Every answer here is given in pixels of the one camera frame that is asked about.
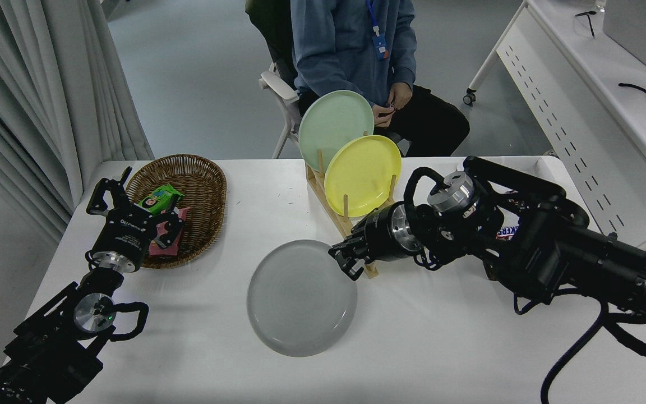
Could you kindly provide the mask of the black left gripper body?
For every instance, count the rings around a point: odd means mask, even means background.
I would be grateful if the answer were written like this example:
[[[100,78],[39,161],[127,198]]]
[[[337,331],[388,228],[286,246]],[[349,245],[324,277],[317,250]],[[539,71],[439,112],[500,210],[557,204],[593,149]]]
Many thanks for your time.
[[[119,269],[138,269],[156,236],[153,214],[138,205],[111,209],[93,245],[93,263],[110,261]]]

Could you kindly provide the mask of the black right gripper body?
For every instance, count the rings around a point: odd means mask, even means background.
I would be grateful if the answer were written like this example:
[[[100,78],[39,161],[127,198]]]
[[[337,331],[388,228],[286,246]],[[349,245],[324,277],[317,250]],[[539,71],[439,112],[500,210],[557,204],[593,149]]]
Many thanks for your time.
[[[408,257],[408,221],[403,203],[375,210],[363,227],[364,262],[394,261]]]

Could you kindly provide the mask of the person's right hand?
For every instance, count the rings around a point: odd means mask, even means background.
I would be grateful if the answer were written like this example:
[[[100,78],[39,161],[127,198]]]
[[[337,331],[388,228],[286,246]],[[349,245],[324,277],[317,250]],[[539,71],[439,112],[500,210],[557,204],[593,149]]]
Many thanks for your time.
[[[395,105],[387,105],[387,107],[382,107],[381,105],[374,104],[372,105],[372,113],[374,118],[374,125],[376,128],[389,128],[393,119],[393,115],[396,111]]]

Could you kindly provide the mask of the person's left hand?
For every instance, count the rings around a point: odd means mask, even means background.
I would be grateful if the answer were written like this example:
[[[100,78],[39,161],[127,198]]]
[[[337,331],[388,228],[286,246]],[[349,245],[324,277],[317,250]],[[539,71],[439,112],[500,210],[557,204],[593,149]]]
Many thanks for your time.
[[[388,94],[387,107],[402,110],[413,96],[412,87],[406,82],[395,82]]]

